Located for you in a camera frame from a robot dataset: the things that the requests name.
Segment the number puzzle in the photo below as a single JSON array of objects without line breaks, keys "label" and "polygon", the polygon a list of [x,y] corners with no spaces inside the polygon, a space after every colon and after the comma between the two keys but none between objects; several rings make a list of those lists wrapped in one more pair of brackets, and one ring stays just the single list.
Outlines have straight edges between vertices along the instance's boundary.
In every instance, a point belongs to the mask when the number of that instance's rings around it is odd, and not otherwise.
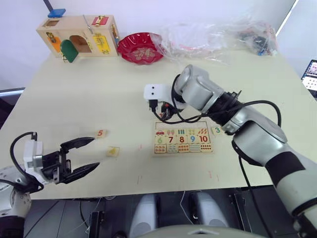
[{"label": "number puzzle", "polygon": [[212,152],[212,150],[210,132],[205,121],[200,121],[195,124],[182,123],[179,125],[155,122],[155,154],[197,154]]}]

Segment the wooden toy house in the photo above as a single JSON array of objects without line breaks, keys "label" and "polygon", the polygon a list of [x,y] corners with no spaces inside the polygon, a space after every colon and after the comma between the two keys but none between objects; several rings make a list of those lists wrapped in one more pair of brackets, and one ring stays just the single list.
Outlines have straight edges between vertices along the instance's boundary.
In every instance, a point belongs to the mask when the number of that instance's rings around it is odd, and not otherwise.
[{"label": "wooden toy house", "polygon": [[63,55],[64,41],[79,57],[118,56],[118,30],[111,15],[47,18],[37,32],[56,57]]}]

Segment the table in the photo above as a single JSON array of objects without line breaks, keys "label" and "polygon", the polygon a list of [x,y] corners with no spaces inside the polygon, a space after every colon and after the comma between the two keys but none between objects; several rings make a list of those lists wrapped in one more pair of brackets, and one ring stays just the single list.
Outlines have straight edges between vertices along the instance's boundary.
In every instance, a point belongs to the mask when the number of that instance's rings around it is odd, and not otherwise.
[{"label": "table", "polygon": [[[317,161],[317,103],[281,56],[259,57],[247,51],[230,53],[228,64],[189,60],[210,73],[226,91],[242,90],[241,102],[270,100],[282,113],[282,128],[289,144]],[[155,117],[143,99],[147,83],[171,84],[186,63],[162,59],[152,65],[135,65],[120,57],[78,58],[63,63],[50,56],[20,97],[0,130],[0,166],[12,165],[11,142],[26,131],[37,131],[44,154],[80,136],[109,133],[68,154],[72,167],[100,162],[86,177],[70,184],[49,184],[33,199],[98,197],[177,190],[246,186],[231,136],[211,136],[214,153],[199,156],[153,157]],[[273,108],[255,106],[276,121]],[[186,109],[185,117],[196,115]],[[108,146],[120,147],[119,156],[106,157]],[[15,153],[22,162],[24,143]],[[264,168],[244,163],[251,185],[271,184]]]}]

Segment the white wall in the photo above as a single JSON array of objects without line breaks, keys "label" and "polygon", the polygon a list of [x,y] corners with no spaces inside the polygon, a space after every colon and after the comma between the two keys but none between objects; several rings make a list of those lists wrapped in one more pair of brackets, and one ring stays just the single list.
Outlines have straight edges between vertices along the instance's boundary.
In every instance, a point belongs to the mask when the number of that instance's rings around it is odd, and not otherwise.
[{"label": "white wall", "polygon": [[302,77],[317,60],[317,0],[299,0],[277,36],[280,52]]},{"label": "white wall", "polygon": [[[215,22],[245,15],[278,29],[294,0],[51,0],[66,15],[112,14],[120,37],[155,32],[169,22],[191,19]],[[25,87],[49,55],[35,29],[48,10],[42,0],[0,1],[0,90]]]}]

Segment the blue object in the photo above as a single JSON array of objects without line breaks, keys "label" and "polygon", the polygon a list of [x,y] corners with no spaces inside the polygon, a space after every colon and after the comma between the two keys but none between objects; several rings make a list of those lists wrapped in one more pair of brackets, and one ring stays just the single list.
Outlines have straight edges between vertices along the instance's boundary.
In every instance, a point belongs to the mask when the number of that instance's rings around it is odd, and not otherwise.
[{"label": "blue object", "polygon": [[66,9],[65,9],[65,8],[53,9],[53,10],[48,14],[48,17],[49,17],[49,18],[62,17],[65,12],[66,12]]}]

